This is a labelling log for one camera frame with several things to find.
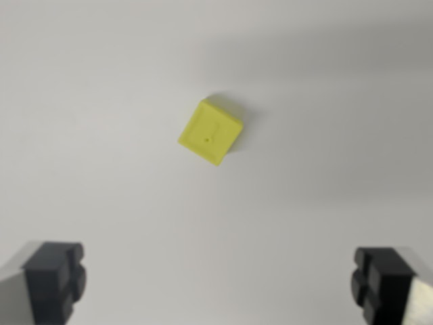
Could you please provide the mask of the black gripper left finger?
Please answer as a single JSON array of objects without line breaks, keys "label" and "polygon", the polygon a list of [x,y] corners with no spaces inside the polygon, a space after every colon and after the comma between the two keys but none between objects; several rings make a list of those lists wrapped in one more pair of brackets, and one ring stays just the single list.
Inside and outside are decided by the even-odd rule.
[{"label": "black gripper left finger", "polygon": [[67,324],[87,273],[80,242],[27,242],[1,266],[2,324]]}]

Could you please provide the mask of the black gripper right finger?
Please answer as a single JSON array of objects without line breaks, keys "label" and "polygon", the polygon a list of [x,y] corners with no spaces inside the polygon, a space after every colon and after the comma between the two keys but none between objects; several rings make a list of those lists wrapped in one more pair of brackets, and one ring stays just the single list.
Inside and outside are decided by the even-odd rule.
[{"label": "black gripper right finger", "polygon": [[432,323],[432,267],[407,247],[359,247],[350,288],[366,324]]}]

